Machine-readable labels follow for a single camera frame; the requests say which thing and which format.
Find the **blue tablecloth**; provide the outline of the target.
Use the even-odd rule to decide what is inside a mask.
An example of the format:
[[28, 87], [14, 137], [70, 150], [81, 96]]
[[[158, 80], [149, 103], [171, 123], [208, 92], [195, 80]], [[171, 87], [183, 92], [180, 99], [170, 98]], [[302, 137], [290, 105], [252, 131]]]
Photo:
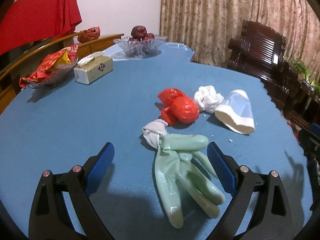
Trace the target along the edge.
[[217, 220], [185, 191], [183, 227], [169, 223], [154, 186], [155, 152], [144, 141], [142, 127], [159, 117], [157, 95], [162, 90], [177, 88], [193, 96], [206, 85], [222, 95], [244, 90], [252, 105], [254, 133], [234, 133], [205, 113], [190, 126], [178, 124], [168, 132], [204, 135], [240, 165], [263, 174], [277, 171], [290, 202], [293, 229], [304, 226], [312, 204], [306, 158], [263, 84], [239, 72], [192, 63], [191, 54], [187, 47], [164, 44], [157, 56], [116, 61], [112, 72], [90, 85], [70, 78], [56, 89], [26, 89], [16, 96], [1, 114], [1, 201], [23, 233], [28, 233], [42, 172], [68, 172], [111, 142], [114, 160], [91, 202], [112, 235], [205, 239]]

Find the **orange red bag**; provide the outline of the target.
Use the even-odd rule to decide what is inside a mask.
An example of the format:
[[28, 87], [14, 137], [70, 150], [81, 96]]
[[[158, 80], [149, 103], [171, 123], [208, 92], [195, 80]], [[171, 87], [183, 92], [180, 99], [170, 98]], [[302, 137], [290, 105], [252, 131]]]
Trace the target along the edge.
[[99, 37], [100, 37], [100, 27], [91, 27], [89, 29], [81, 31], [77, 39], [80, 43], [85, 43], [85, 42], [96, 40]]

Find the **red cloth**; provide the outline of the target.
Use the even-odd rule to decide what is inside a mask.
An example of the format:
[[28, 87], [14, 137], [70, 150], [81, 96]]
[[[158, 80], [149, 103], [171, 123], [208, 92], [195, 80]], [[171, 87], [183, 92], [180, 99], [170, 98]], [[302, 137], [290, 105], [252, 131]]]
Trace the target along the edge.
[[70, 34], [81, 22], [77, 0], [17, 0], [1, 20], [1, 54]]

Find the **crumpled white tissue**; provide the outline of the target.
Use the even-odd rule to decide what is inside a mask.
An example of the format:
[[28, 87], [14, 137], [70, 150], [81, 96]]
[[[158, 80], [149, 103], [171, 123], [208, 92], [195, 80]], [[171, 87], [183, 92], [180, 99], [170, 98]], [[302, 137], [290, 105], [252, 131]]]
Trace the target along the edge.
[[213, 114], [224, 97], [217, 93], [214, 86], [200, 86], [195, 92], [193, 100], [201, 112]]

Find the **glass fruit bowl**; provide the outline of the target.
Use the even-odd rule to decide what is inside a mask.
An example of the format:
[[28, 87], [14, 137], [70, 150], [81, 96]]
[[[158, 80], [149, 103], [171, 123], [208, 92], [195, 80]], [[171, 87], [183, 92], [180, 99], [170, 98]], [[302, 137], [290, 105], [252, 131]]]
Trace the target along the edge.
[[143, 41], [130, 41], [130, 37], [115, 39], [113, 42], [118, 45], [126, 56], [153, 56], [159, 51], [159, 47], [168, 39], [167, 36], [156, 35], [154, 39]]

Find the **green rubber glove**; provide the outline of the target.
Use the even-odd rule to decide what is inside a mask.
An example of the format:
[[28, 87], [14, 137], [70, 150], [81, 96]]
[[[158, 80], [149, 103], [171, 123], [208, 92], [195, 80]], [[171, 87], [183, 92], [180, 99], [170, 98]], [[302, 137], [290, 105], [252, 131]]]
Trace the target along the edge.
[[192, 163], [197, 159], [207, 171], [217, 178], [208, 157], [201, 152], [209, 144], [204, 135], [167, 134], [159, 136], [154, 172], [156, 186], [163, 209], [170, 224], [183, 226], [183, 210], [178, 184], [197, 202], [210, 218], [220, 215], [219, 205], [224, 194]]

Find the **dark wooden side table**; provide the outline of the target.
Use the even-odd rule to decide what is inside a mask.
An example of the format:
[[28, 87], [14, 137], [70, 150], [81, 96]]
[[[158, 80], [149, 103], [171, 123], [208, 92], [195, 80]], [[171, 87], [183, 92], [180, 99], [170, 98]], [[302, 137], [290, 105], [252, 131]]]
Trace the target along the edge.
[[283, 113], [287, 120], [301, 128], [319, 125], [319, 97], [316, 90], [305, 80], [292, 82]]

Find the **beige patterned curtain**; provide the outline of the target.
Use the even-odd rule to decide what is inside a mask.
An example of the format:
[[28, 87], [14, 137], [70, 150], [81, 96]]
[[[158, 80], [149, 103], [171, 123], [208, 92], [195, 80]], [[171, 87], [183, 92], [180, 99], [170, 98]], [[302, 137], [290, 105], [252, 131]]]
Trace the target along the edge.
[[319, 77], [319, 19], [307, 0], [162, 0], [160, 32], [190, 47], [197, 62], [224, 67], [245, 20], [284, 36], [285, 59], [303, 61]]

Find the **wooden bench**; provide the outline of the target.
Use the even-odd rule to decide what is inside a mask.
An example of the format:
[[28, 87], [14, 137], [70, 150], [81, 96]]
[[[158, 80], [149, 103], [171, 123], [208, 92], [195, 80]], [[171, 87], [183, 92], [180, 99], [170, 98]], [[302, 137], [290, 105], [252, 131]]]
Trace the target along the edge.
[[[72, 33], [60, 39], [49, 38], [44, 40], [42, 43], [24, 52], [1, 70], [1, 112], [8, 107], [21, 91], [18, 85], [19, 78], [34, 72], [48, 54], [76, 44], [76, 37], [78, 35], [78, 33]], [[114, 45], [113, 41], [116, 38], [122, 38], [123, 36], [123, 33], [102, 35], [96, 40], [81, 43], [79, 44], [77, 55], [81, 59], [93, 52], [105, 50]]]

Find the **grey knotted cloth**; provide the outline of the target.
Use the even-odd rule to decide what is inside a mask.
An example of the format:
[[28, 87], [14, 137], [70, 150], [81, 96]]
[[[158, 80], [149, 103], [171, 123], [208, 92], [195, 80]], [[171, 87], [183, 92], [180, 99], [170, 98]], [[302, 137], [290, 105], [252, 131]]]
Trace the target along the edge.
[[151, 147], [159, 147], [159, 138], [161, 135], [168, 134], [168, 123], [163, 119], [156, 119], [142, 127], [143, 137]]

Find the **green potted plant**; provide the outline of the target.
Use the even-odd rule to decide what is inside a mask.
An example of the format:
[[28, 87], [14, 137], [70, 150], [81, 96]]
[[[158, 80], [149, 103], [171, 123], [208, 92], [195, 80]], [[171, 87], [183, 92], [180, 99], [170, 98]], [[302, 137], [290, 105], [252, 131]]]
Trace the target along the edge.
[[302, 60], [291, 59], [290, 63], [298, 70], [303, 80], [306, 81], [319, 96], [319, 80], [312, 74], [309, 67]]

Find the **glass snack dish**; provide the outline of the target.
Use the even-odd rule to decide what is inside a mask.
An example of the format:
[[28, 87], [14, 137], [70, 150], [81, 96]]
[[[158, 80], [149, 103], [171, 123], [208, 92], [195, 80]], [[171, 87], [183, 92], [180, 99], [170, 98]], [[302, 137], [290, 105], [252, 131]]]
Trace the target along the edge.
[[71, 74], [74, 67], [77, 65], [79, 57], [76, 56], [73, 62], [68, 64], [58, 65], [57, 69], [49, 74], [42, 82], [28, 81], [27, 87], [31, 89], [43, 89], [43, 88], [54, 88], [62, 83], [66, 77]]

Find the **red snack packets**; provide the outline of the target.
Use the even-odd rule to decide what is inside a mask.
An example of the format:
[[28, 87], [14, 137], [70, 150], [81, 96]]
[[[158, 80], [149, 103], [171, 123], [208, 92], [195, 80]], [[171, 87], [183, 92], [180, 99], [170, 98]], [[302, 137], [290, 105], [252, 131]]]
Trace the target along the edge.
[[27, 77], [21, 77], [19, 86], [27, 88], [28, 81], [42, 82], [45, 78], [54, 72], [58, 65], [68, 64], [74, 61], [77, 56], [79, 44], [73, 44], [52, 54], [48, 54], [40, 63], [37, 70]]

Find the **red plastic bag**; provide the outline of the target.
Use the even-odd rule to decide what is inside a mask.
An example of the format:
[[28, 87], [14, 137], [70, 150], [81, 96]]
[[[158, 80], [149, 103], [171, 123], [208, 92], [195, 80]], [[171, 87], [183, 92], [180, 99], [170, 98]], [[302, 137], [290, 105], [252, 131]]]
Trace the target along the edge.
[[176, 88], [167, 88], [157, 97], [165, 106], [161, 110], [161, 118], [173, 126], [178, 122], [191, 124], [199, 118], [200, 110], [193, 99]]

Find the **white tissue box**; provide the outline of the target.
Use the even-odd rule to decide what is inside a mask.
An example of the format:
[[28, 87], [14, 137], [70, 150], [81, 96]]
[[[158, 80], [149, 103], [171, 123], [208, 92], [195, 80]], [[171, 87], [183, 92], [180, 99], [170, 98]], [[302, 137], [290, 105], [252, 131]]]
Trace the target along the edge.
[[90, 85], [102, 76], [112, 72], [113, 59], [103, 51], [92, 53], [77, 62], [74, 75], [77, 83]]

